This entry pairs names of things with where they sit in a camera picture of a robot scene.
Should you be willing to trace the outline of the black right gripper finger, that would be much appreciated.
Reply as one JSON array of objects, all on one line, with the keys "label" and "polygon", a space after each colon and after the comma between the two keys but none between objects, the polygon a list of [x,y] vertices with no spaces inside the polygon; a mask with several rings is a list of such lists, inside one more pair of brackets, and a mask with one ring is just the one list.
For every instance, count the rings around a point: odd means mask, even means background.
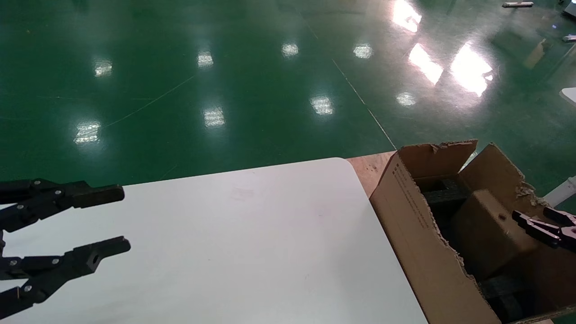
[{"label": "black right gripper finger", "polygon": [[550,246],[574,252],[576,250],[576,226],[561,226],[533,219],[520,211],[513,211],[512,218],[529,236]]},{"label": "black right gripper finger", "polygon": [[553,220],[556,223],[560,224],[561,226],[576,225],[576,216],[565,211],[558,211],[554,208],[545,207],[545,209],[543,210],[543,215],[548,219]]}]

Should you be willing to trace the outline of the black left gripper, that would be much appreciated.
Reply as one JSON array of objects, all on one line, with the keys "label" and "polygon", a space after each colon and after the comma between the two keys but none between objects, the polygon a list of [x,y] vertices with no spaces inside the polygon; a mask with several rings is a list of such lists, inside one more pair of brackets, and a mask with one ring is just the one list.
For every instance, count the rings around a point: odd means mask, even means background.
[{"label": "black left gripper", "polygon": [[[0,184],[0,246],[4,232],[25,228],[70,208],[87,208],[123,200],[123,187],[92,187],[84,181],[55,183],[46,179],[25,179]],[[107,257],[129,252],[123,236],[76,247],[63,256],[2,257],[1,280],[24,279],[21,286],[0,294],[2,319],[41,304],[68,281],[93,274]]]}]

